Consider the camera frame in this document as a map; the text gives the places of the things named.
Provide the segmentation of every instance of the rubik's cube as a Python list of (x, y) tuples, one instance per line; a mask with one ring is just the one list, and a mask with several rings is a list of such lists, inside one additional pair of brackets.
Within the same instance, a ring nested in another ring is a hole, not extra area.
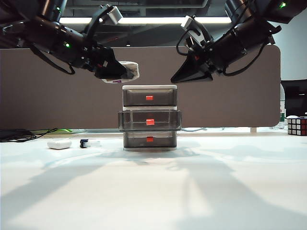
[(306, 136), (307, 135), (307, 117), (288, 119), (288, 134)]

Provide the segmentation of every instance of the black monitor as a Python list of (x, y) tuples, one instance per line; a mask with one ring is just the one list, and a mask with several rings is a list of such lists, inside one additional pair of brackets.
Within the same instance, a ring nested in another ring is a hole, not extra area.
[(286, 115), (306, 116), (307, 112), (307, 79), (283, 80)]

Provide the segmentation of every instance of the ceiling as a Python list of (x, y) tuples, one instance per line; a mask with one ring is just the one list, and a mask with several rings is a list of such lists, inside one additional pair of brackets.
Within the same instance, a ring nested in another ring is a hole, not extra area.
[[(225, 0), (68, 0), (63, 17), (91, 17), (100, 5), (116, 5), (123, 17), (225, 17)], [(85, 24), (69, 24), (82, 31)], [(230, 24), (207, 24), (208, 31), (217, 37)], [(106, 46), (175, 46), (183, 34), (176, 25), (107, 26), (100, 25), (95, 40)]]

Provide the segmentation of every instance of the ceiling light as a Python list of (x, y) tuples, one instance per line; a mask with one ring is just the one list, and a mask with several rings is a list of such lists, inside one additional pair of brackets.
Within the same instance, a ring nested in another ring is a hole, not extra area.
[[(63, 24), (88, 24), (92, 18), (61, 18)], [(184, 17), (165, 18), (121, 18), (119, 24), (181, 24)], [(228, 17), (196, 17), (200, 23), (231, 23)]]

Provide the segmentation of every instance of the red drawer handle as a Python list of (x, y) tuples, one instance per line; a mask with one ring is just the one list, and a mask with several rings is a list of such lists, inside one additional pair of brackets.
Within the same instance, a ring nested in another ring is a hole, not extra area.
[(154, 126), (154, 119), (146, 119), (147, 126)]
[(154, 137), (147, 137), (146, 142), (153, 142), (154, 141), (153, 139), (154, 139)]
[(153, 101), (153, 100), (154, 100), (154, 97), (153, 97), (153, 96), (146, 96), (146, 100), (147, 100), (147, 101)]

